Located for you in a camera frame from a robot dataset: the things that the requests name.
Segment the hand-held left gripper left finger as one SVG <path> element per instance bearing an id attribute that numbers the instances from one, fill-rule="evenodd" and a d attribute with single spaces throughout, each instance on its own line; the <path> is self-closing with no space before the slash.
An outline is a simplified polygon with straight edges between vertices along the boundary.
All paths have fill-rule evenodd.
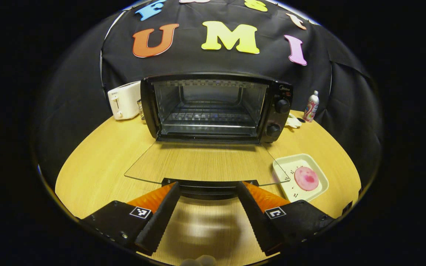
<path id="1" fill-rule="evenodd" d="M 176 204 L 179 182 L 162 186 L 128 203 L 111 201 L 81 219 L 87 229 L 133 252 L 157 251 Z"/>

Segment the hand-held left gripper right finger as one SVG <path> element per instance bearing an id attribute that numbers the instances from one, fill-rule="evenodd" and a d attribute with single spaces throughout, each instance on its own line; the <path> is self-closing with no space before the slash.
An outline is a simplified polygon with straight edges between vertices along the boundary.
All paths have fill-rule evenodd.
<path id="1" fill-rule="evenodd" d="M 294 249 L 318 237 L 335 219 L 305 200 L 290 202 L 245 181 L 238 198 L 262 252 L 267 256 Z"/>

